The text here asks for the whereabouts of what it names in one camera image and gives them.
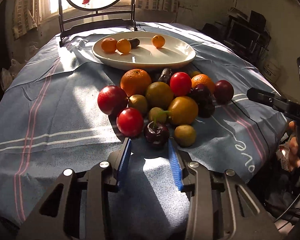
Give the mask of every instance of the oval plate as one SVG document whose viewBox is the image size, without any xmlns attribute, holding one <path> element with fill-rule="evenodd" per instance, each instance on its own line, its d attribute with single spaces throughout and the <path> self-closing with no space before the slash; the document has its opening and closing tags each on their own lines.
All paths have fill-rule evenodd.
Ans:
<svg viewBox="0 0 300 240">
<path fill-rule="evenodd" d="M 163 36 L 166 41 L 160 49 L 152 45 L 151 39 L 155 35 Z M 117 50 L 114 53 L 104 52 L 101 49 L 101 42 L 105 38 L 93 45 L 92 52 L 102 63 L 118 69 L 180 68 L 193 61 L 195 57 L 195 51 L 189 44 L 165 34 L 137 31 L 111 34 L 106 38 L 114 38 L 117 41 L 130 38 L 140 40 L 140 45 L 132 49 L 129 54 L 121 54 Z"/>
</svg>

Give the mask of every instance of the plastic bag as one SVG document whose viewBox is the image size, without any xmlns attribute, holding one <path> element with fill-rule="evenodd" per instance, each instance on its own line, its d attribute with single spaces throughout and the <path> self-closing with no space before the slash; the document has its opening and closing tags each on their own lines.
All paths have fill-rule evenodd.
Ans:
<svg viewBox="0 0 300 240">
<path fill-rule="evenodd" d="M 12 76 L 10 75 L 10 72 L 3 68 L 1 70 L 1 78 L 0 78 L 0 83 L 1 83 L 1 88 L 3 91 L 6 91 L 8 87 L 11 85 L 13 79 Z"/>
<path fill-rule="evenodd" d="M 11 60 L 11 66 L 9 70 L 6 70 L 5 68 L 2 69 L 0 83 L 3 91 L 6 91 L 8 89 L 12 81 L 18 76 L 20 70 L 35 54 L 37 54 L 39 49 L 35 47 L 36 42 L 31 42 L 30 44 L 32 45 L 28 46 L 26 49 L 26 60 L 24 63 L 21 64 L 13 58 Z"/>
<path fill-rule="evenodd" d="M 11 66 L 9 68 L 9 73 L 12 79 L 15 79 L 16 76 L 19 74 L 20 70 L 26 65 L 26 63 L 20 64 L 15 59 L 11 60 Z"/>
</svg>

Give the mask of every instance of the blue gripper pad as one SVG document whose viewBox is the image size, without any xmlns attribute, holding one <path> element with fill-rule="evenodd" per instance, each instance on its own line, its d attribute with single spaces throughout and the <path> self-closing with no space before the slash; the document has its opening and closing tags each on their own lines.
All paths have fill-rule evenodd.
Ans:
<svg viewBox="0 0 300 240">
<path fill-rule="evenodd" d="M 123 186 L 124 180 L 126 178 L 128 164 L 129 164 L 129 160 L 130 160 L 130 156 L 131 156 L 131 144 L 132 144 L 132 142 L 131 142 L 131 139 L 129 138 L 127 145 L 124 149 L 119 168 L 118 168 L 117 186 L 118 186 L 119 190 Z"/>
<path fill-rule="evenodd" d="M 170 168 L 172 171 L 174 184 L 177 186 L 178 190 L 182 191 L 183 184 L 182 184 L 182 170 L 180 168 L 180 164 L 176 155 L 176 150 L 173 147 L 171 140 L 168 141 L 168 153 L 169 153 L 169 162 Z"/>
</svg>

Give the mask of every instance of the mandarin orange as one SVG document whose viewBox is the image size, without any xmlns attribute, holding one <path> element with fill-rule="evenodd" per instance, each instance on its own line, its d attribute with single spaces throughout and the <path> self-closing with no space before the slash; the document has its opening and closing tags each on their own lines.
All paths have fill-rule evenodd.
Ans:
<svg viewBox="0 0 300 240">
<path fill-rule="evenodd" d="M 166 43 L 164 37 L 162 37 L 161 35 L 155 35 L 152 38 L 152 44 L 153 46 L 155 46 L 157 49 L 162 48 L 164 46 L 164 44 Z"/>
<path fill-rule="evenodd" d="M 118 40 L 117 42 L 117 50 L 123 54 L 128 54 L 131 50 L 131 44 L 126 39 Z"/>
<path fill-rule="evenodd" d="M 107 53 L 114 53 L 117 49 L 117 40 L 114 38 L 105 38 L 101 42 L 101 48 L 104 50 L 104 52 Z"/>
<path fill-rule="evenodd" d="M 127 71 L 121 78 L 120 87 L 128 97 L 144 95 L 147 87 L 151 84 L 151 77 L 142 69 Z"/>
<path fill-rule="evenodd" d="M 203 84 L 207 88 L 209 88 L 210 93 L 213 95 L 214 92 L 214 82 L 205 74 L 199 74 L 194 76 L 191 79 L 192 88 L 195 88 L 197 84 Z"/>
</svg>

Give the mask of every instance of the red apple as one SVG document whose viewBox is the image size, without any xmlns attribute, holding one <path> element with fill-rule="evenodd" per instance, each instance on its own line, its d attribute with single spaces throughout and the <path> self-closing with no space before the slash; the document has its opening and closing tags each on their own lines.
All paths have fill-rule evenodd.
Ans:
<svg viewBox="0 0 300 240">
<path fill-rule="evenodd" d="M 226 80 L 219 80 L 215 84 L 213 93 L 217 102 L 221 105 L 227 104 L 231 101 L 234 95 L 233 86 Z"/>
<path fill-rule="evenodd" d="M 143 128 L 142 114 L 135 108 L 123 109 L 117 117 L 117 127 L 125 137 L 135 137 Z"/>
<path fill-rule="evenodd" d="M 106 86 L 98 95 L 98 106 L 107 115 L 117 115 L 122 109 L 127 107 L 127 104 L 128 97 L 126 92 L 117 86 Z"/>
</svg>

